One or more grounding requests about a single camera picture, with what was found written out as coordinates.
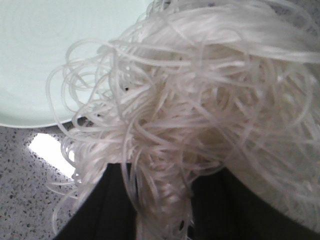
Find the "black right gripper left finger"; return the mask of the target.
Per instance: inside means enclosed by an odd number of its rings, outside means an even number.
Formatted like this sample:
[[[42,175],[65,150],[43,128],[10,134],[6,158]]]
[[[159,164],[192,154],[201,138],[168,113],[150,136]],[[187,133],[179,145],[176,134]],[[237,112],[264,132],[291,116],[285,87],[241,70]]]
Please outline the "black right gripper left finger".
[[[135,240],[136,211],[127,195],[121,165],[109,164],[88,198],[56,240]]]

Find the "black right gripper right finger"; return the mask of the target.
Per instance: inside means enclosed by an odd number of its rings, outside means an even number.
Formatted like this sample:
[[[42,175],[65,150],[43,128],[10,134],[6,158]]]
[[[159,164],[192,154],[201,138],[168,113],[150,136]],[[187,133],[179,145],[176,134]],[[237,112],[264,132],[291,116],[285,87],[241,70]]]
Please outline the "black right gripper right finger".
[[[195,240],[318,240],[320,235],[289,219],[250,191],[228,169],[192,183]]]

